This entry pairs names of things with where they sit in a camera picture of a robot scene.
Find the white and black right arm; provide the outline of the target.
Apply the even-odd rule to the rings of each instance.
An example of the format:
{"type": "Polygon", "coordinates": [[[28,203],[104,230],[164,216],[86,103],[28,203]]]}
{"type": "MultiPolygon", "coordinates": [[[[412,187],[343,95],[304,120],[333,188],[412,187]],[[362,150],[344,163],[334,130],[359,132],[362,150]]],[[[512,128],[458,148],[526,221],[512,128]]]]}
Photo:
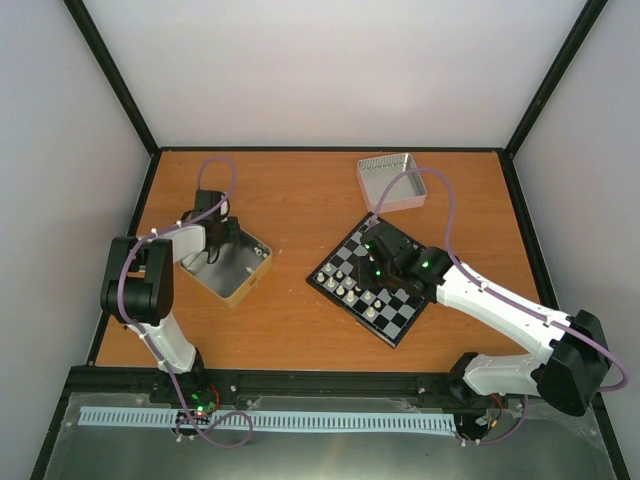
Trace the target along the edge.
{"type": "Polygon", "coordinates": [[[491,394],[530,395],[567,415],[586,412],[611,367],[595,315],[530,302],[441,248],[413,244],[386,222],[366,227],[361,243],[367,251],[357,264],[362,282],[461,311],[524,349],[522,355],[463,354],[448,376],[457,403],[491,394]]]}

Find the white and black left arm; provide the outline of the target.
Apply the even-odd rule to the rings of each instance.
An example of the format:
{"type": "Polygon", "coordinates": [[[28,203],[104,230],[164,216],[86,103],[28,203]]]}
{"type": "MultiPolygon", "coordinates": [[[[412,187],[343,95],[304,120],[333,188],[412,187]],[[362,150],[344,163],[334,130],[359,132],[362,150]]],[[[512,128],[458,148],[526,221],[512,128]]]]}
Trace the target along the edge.
{"type": "Polygon", "coordinates": [[[224,246],[239,240],[239,222],[230,214],[228,195],[198,189],[194,208],[174,226],[146,237],[119,236],[110,245],[101,308],[143,341],[161,371],[176,374],[172,388],[186,402],[206,395],[208,378],[194,368],[199,352],[172,312],[174,265],[212,265],[224,246]]]}

